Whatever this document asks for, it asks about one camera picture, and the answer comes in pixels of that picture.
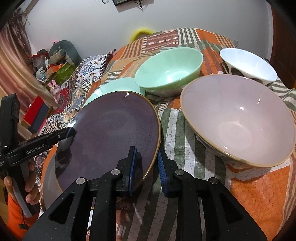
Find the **clutter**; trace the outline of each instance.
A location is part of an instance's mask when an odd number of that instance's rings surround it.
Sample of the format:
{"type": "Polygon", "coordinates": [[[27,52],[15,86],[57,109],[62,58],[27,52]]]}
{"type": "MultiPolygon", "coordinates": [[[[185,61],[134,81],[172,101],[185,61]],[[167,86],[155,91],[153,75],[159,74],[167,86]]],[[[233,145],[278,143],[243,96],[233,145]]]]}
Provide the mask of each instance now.
{"type": "Polygon", "coordinates": [[[37,52],[37,54],[47,54],[48,55],[49,49],[41,49],[37,52]]]}
{"type": "Polygon", "coordinates": [[[46,68],[46,70],[48,70],[48,66],[49,66],[48,59],[46,59],[45,60],[45,68],[46,68]]]}
{"type": "Polygon", "coordinates": [[[52,80],[51,83],[48,84],[48,87],[50,87],[50,93],[54,96],[55,102],[59,104],[59,97],[61,93],[60,86],[55,82],[55,80],[52,80]]]}
{"type": "Polygon", "coordinates": [[[45,69],[45,61],[49,58],[48,53],[35,54],[28,58],[27,63],[31,64],[35,71],[38,71],[41,67],[45,69]]]}
{"type": "Polygon", "coordinates": [[[45,70],[43,69],[43,66],[36,72],[35,75],[36,79],[40,80],[41,82],[44,82],[46,79],[45,70]]]}

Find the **polka dot bowl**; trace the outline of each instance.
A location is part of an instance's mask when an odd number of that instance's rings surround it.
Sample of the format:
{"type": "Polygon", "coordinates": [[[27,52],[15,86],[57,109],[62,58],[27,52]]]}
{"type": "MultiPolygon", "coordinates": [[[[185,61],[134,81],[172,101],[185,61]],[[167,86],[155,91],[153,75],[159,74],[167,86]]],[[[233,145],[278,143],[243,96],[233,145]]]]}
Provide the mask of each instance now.
{"type": "Polygon", "coordinates": [[[269,85],[278,76],[274,68],[261,57],[243,49],[225,48],[220,51],[226,73],[243,76],[269,85]]]}

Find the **wooden cabinet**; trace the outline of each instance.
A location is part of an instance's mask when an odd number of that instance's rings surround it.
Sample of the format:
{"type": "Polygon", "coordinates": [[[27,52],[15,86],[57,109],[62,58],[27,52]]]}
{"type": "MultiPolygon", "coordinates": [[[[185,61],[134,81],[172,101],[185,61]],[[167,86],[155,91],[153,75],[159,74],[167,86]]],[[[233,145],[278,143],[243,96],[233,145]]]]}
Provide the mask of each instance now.
{"type": "Polygon", "coordinates": [[[296,36],[292,35],[281,16],[272,8],[274,41],[270,64],[287,88],[296,84],[296,36]]]}

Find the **hand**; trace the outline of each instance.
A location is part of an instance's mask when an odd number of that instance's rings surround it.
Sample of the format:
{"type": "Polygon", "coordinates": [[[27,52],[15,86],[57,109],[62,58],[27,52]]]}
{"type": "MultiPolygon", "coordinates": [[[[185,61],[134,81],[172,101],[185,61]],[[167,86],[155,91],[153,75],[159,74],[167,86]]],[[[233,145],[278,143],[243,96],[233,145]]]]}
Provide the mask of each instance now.
{"type": "MultiPolygon", "coordinates": [[[[31,205],[35,205],[40,200],[40,193],[38,190],[38,186],[36,185],[36,174],[33,172],[34,165],[29,162],[29,170],[30,170],[30,176],[26,181],[25,190],[28,193],[26,196],[26,202],[30,203],[31,205]]],[[[10,194],[11,198],[18,203],[12,189],[12,179],[11,177],[7,176],[4,178],[4,185],[10,194]]]]}

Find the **handheld device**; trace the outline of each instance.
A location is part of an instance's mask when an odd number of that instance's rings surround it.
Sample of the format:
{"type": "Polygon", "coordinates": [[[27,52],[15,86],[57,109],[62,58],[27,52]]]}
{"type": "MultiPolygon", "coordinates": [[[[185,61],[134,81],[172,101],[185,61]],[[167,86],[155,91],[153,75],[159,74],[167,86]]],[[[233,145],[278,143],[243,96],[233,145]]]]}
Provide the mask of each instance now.
{"type": "Polygon", "coordinates": [[[29,159],[52,148],[62,139],[73,137],[75,130],[68,127],[18,143],[17,124],[20,102],[16,94],[5,96],[0,105],[0,172],[12,178],[15,197],[24,215],[29,218],[39,211],[39,204],[30,205],[25,198],[25,181],[29,177],[29,159]]]}

